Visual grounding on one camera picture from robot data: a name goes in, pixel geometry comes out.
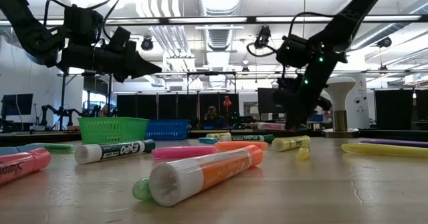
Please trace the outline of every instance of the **pink highlighter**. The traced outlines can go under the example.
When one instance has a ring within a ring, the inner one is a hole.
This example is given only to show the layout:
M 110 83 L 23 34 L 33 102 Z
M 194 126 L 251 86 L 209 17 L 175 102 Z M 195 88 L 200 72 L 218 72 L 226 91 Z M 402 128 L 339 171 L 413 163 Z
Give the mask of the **pink highlighter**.
M 45 148 L 37 148 L 17 154 L 0 156 L 0 185 L 48 166 L 51 154 Z
M 178 146 L 156 148 L 152 150 L 155 159 L 160 158 L 190 158 L 195 156 L 203 156 L 206 154 L 216 153 L 217 149 L 214 146 Z

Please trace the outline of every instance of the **green plastic basket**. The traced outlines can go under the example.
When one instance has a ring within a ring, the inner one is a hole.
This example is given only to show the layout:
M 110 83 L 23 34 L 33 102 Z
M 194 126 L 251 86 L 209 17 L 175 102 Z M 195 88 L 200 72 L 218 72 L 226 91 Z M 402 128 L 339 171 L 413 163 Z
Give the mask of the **green plastic basket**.
M 144 140 L 148 120 L 129 117 L 79 118 L 84 144 L 119 143 Z

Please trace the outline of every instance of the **computer monitor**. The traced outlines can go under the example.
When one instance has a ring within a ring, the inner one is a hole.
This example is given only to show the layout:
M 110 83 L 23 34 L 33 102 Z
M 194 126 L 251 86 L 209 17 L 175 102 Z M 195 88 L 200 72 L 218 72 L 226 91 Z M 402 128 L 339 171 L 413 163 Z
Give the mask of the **computer monitor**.
M 33 94 L 11 94 L 2 98 L 1 116 L 17 116 L 31 114 Z
M 259 99 L 259 113 L 273 113 L 279 114 L 284 113 L 284 109 L 281 105 L 276 104 L 273 99 L 274 92 L 278 89 L 273 88 L 258 88 L 258 99 Z

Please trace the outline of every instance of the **table surface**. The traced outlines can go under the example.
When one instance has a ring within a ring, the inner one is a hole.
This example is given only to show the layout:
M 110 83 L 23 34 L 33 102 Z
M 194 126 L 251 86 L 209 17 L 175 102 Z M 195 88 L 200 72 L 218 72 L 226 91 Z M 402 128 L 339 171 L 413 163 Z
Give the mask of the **table surface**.
M 345 154 L 352 139 L 313 138 L 311 158 L 266 151 L 263 162 L 174 207 L 140 202 L 133 184 L 151 154 L 78 165 L 55 154 L 0 187 L 1 223 L 426 223 L 428 160 Z M 196 140 L 158 146 L 200 145 Z

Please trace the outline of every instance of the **orange highlighter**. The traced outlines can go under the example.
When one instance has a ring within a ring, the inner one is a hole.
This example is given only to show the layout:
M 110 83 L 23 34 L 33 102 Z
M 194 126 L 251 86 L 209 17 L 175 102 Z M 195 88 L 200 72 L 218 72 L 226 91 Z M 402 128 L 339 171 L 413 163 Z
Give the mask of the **orange highlighter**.
M 255 145 L 261 150 L 267 150 L 269 144 L 263 141 L 222 141 L 214 144 L 217 150 L 236 150 L 249 145 Z
M 263 152 L 255 145 L 156 165 L 148 186 L 153 199 L 171 207 L 251 166 L 260 164 Z

